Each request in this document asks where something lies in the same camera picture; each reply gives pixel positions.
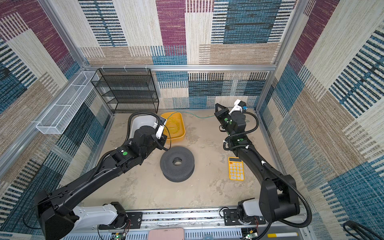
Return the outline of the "grey perforated cable spool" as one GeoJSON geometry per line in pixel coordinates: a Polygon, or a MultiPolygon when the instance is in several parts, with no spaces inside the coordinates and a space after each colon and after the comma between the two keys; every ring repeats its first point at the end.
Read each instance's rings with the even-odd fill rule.
{"type": "Polygon", "coordinates": [[[166,179],[180,183],[190,178],[194,173],[195,158],[189,149],[174,146],[162,155],[160,167],[166,179]]]}

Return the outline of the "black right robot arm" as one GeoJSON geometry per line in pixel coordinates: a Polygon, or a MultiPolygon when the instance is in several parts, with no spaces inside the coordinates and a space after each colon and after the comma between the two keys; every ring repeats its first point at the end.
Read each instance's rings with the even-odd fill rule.
{"type": "Polygon", "coordinates": [[[295,179],[283,175],[256,150],[248,134],[259,127],[258,117],[247,111],[246,103],[237,100],[229,110],[216,103],[215,117],[221,132],[227,133],[223,149],[242,160],[261,184],[259,209],[267,222],[281,222],[294,228],[305,228],[313,219],[311,207],[298,191],[295,179]]]}

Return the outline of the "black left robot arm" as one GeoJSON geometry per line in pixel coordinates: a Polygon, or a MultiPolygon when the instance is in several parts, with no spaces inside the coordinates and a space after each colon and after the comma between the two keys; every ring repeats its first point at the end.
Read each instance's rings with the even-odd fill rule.
{"type": "Polygon", "coordinates": [[[127,227],[129,219],[120,203],[90,208],[81,208],[79,203],[109,181],[141,165],[155,149],[164,150],[166,122],[153,113],[131,114],[126,140],[120,147],[106,152],[93,169],[73,182],[51,193],[39,192],[34,210],[45,239],[60,240],[73,230],[92,226],[127,227]]]}

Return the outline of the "yellow plastic bin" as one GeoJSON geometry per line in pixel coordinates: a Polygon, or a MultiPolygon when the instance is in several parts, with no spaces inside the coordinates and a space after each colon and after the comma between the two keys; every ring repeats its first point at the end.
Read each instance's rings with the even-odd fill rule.
{"type": "Polygon", "coordinates": [[[164,134],[168,137],[167,144],[178,143],[185,139],[186,129],[183,116],[179,112],[167,112],[161,114],[167,120],[164,134]]]}

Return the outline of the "white plastic bin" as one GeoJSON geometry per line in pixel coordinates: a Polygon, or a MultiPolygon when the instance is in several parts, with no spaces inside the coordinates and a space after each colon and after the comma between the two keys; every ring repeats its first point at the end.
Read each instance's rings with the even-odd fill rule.
{"type": "Polygon", "coordinates": [[[138,130],[140,127],[150,126],[156,129],[157,123],[157,119],[151,115],[135,116],[131,121],[129,139],[132,139],[134,137],[135,131],[138,130]]]}

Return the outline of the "yellow calculator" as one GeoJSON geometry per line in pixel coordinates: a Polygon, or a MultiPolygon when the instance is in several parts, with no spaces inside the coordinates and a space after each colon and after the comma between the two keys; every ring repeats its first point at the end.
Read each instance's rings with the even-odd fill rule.
{"type": "Polygon", "coordinates": [[[229,179],[231,181],[244,181],[244,162],[237,157],[228,158],[229,179]]]}

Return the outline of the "yellow white marker pen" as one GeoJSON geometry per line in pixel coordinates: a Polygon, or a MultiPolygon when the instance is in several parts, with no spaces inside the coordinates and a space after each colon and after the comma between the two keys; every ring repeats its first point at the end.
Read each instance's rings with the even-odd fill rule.
{"type": "Polygon", "coordinates": [[[274,234],[267,234],[268,238],[291,238],[291,237],[298,237],[299,234],[297,232],[289,232],[289,233],[274,233],[274,234]]]}

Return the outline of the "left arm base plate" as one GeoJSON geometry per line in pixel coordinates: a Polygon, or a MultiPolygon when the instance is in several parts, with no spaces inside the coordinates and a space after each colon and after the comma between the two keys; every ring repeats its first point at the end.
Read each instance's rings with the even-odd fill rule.
{"type": "Polygon", "coordinates": [[[141,227],[143,212],[119,214],[110,225],[100,225],[99,230],[128,230],[141,227]]]}

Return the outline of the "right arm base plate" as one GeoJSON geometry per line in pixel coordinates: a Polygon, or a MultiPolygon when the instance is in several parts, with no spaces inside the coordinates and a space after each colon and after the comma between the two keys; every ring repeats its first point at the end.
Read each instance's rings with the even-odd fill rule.
{"type": "Polygon", "coordinates": [[[240,217],[236,209],[227,207],[219,210],[219,215],[224,219],[225,226],[253,226],[267,224],[265,218],[261,216],[240,217]]]}

